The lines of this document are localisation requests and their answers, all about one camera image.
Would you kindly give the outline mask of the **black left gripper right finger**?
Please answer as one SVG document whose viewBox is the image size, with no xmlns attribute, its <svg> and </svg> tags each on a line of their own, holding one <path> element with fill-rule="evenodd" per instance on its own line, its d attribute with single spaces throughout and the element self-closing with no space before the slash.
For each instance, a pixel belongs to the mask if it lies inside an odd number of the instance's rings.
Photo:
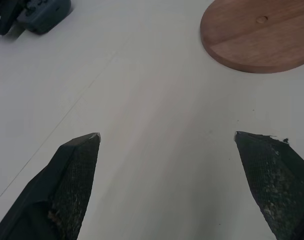
<svg viewBox="0 0 304 240">
<path fill-rule="evenodd" d="M 304 160 L 288 139 L 237 131 L 251 194 L 277 240 L 304 240 Z"/>
</svg>

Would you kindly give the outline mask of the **black box with white dots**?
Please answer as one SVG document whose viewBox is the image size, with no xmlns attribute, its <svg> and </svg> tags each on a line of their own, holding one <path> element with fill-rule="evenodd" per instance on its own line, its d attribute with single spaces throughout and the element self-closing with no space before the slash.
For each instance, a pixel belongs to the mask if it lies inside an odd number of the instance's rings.
<svg viewBox="0 0 304 240">
<path fill-rule="evenodd" d="M 6 35 L 28 0 L 0 0 L 0 35 Z"/>
</svg>

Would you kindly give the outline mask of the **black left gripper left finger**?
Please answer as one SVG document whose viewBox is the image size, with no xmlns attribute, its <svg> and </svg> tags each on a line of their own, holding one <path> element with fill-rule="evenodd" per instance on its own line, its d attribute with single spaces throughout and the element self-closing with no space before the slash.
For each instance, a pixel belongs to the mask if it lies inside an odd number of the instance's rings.
<svg viewBox="0 0 304 240">
<path fill-rule="evenodd" d="M 61 145 L 0 222 L 0 240 L 77 240 L 100 142 L 93 132 Z"/>
</svg>

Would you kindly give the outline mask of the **round wooden board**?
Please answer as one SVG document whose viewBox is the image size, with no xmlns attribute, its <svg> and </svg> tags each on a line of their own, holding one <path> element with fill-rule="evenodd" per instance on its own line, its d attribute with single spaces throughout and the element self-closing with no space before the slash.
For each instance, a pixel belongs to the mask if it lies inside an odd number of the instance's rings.
<svg viewBox="0 0 304 240">
<path fill-rule="evenodd" d="M 304 64 L 304 0 L 214 0 L 200 37 L 206 52 L 231 69 L 291 70 Z"/>
</svg>

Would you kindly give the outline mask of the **dark grey plastic device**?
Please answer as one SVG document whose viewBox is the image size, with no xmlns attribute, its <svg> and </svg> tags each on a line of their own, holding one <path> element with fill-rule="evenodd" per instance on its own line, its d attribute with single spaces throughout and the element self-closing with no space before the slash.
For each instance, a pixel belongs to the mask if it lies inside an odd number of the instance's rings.
<svg viewBox="0 0 304 240">
<path fill-rule="evenodd" d="M 71 11 L 71 0 L 26 0 L 17 22 L 26 30 L 45 34 Z"/>
</svg>

